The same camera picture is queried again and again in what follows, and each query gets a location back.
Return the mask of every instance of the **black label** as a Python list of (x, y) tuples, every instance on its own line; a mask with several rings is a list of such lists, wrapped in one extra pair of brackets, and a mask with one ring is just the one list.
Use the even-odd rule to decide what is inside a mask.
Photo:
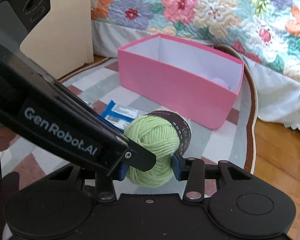
[(74, 154), (85, 156), (91, 160), (96, 158), (99, 149), (98, 143), (57, 119), (29, 99), (22, 106), (18, 120), (36, 134)]
[(189, 148), (191, 140), (191, 131), (188, 123), (180, 115), (170, 111), (157, 110), (147, 115), (161, 117), (172, 124), (172, 126), (176, 129), (176, 132), (180, 139), (178, 151), (180, 155), (183, 156), (186, 150)]

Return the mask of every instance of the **barcode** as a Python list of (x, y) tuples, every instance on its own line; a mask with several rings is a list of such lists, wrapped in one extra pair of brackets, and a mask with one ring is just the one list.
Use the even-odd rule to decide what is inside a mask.
[(133, 111), (135, 112), (136, 110), (131, 108), (131, 107), (125, 107), (126, 110), (124, 109), (124, 107), (120, 106), (120, 105), (116, 105), (113, 109), (113, 111), (117, 112), (118, 114), (125, 114), (125, 115), (130, 115), (130, 112)]
[(112, 122), (120, 122), (120, 118), (117, 118), (117, 117), (113, 117), (113, 116), (107, 116), (106, 117), (106, 120), (108, 120), (108, 121), (112, 121)]

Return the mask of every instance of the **wooden floor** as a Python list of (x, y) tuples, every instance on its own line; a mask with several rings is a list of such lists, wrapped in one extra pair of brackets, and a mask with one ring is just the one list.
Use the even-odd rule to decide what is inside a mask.
[(93, 55), (93, 59), (94, 59), (93, 62), (99, 62), (99, 61), (103, 60), (104, 58), (105, 58), (105, 57)]
[(289, 236), (300, 240), (300, 132), (257, 120), (254, 175), (288, 194), (297, 207)]

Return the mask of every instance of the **yarn label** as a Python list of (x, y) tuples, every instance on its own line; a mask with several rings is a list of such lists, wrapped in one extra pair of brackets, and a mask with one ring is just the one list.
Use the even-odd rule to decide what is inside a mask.
[(183, 156), (189, 148), (191, 140), (191, 130), (188, 123), (180, 115), (170, 111), (157, 110), (147, 115), (161, 117), (172, 124), (172, 126), (176, 129), (180, 140), (178, 151), (180, 155)]

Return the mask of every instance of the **floral quilt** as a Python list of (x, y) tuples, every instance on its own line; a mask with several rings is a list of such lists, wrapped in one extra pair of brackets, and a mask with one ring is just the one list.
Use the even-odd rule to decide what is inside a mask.
[(91, 18), (226, 44), (300, 82), (300, 0), (91, 0)]

